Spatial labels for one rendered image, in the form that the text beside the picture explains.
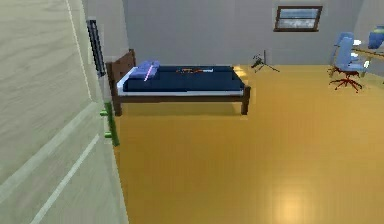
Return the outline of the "blue office chair red base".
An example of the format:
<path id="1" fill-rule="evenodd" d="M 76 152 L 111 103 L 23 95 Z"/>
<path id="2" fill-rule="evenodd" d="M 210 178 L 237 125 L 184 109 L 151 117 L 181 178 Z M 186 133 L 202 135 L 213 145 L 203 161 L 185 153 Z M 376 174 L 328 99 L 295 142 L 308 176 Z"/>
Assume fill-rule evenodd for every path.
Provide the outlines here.
<path id="1" fill-rule="evenodd" d="M 330 81 L 330 84 L 337 83 L 335 89 L 338 89 L 342 85 L 347 86 L 350 84 L 355 89 L 355 92 L 358 93 L 362 85 L 353 80 L 352 76 L 359 76 L 362 72 L 366 72 L 369 65 L 359 59 L 354 60 L 352 58 L 353 43 L 351 38 L 344 38 L 341 41 L 334 67 L 335 71 L 344 73 L 345 77 Z"/>
<path id="2" fill-rule="evenodd" d="M 337 36 L 336 41 L 335 41 L 335 43 L 333 45 L 332 54 L 331 54 L 331 61 L 330 61 L 331 67 L 328 69 L 329 77 L 332 77 L 333 74 L 334 74 L 334 71 L 335 71 L 334 63 L 335 63 L 335 60 L 336 60 L 336 57 L 337 57 L 337 54 L 338 54 L 338 51 L 339 51 L 340 43 L 341 43 L 341 41 L 344 38 L 351 38 L 353 40 L 353 42 L 354 42 L 354 34 L 353 34 L 353 32 L 341 32 Z"/>

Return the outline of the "pale wooden room door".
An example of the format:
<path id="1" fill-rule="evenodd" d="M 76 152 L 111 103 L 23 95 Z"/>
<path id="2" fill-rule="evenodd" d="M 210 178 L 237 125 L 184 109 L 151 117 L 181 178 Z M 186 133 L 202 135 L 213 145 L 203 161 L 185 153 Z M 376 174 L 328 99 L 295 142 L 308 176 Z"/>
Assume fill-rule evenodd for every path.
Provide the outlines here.
<path id="1" fill-rule="evenodd" d="M 0 0 L 0 224 L 128 224 L 82 0 Z"/>

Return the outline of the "wooden desk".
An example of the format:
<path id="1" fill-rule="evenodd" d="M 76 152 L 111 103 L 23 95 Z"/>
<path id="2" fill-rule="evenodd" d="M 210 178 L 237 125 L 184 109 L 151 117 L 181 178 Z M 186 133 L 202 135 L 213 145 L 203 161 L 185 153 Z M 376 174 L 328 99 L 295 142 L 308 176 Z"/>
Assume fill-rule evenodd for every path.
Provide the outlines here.
<path id="1" fill-rule="evenodd" d="M 367 65 L 369 65 L 372 60 L 380 60 L 384 63 L 384 47 L 369 49 L 366 46 L 354 46 L 352 48 L 352 52 L 356 53 L 358 57 Z"/>

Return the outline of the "brown framed window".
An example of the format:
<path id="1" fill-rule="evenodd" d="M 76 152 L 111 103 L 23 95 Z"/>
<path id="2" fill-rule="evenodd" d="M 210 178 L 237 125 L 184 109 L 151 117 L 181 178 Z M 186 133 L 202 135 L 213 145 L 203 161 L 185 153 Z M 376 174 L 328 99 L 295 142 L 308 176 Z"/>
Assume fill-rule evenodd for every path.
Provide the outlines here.
<path id="1" fill-rule="evenodd" d="M 275 32 L 317 32 L 322 6 L 278 6 Z"/>

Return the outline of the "dark framed wall picture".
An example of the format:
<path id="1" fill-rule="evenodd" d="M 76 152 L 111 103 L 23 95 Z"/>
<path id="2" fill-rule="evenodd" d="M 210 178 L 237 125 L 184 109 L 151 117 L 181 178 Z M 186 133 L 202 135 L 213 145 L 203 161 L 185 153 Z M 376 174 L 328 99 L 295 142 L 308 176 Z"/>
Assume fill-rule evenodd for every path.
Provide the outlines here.
<path id="1" fill-rule="evenodd" d="M 94 58 L 94 63 L 96 66 L 97 76 L 102 77 L 106 74 L 103 54 L 101 49 L 101 42 L 98 32 L 97 23 L 95 20 L 87 20 L 87 29 L 91 42 L 92 54 Z"/>

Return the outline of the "brown bed with navy cover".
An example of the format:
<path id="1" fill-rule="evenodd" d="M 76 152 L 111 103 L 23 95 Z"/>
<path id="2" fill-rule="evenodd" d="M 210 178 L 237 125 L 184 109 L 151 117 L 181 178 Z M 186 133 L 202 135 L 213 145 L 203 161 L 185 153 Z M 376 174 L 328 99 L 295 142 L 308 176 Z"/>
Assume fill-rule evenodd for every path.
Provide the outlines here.
<path id="1" fill-rule="evenodd" d="M 135 51 L 130 49 L 114 62 L 106 63 L 112 103 L 116 116 L 127 103 L 162 102 L 240 102 L 247 115 L 251 87 L 232 66 L 191 66 L 160 64 L 154 76 L 146 80 L 130 79 L 137 67 Z M 212 73 L 176 73 L 181 68 L 213 69 Z"/>

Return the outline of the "orange black object on bed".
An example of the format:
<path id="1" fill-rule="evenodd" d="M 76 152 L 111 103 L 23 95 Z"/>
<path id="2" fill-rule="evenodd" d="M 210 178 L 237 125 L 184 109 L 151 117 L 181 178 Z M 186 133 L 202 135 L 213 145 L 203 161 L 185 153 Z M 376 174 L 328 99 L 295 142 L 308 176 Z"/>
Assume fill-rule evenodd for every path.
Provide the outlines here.
<path id="1" fill-rule="evenodd" d="M 176 70 L 176 73 L 212 73 L 213 69 L 200 69 L 200 68 L 181 68 Z"/>

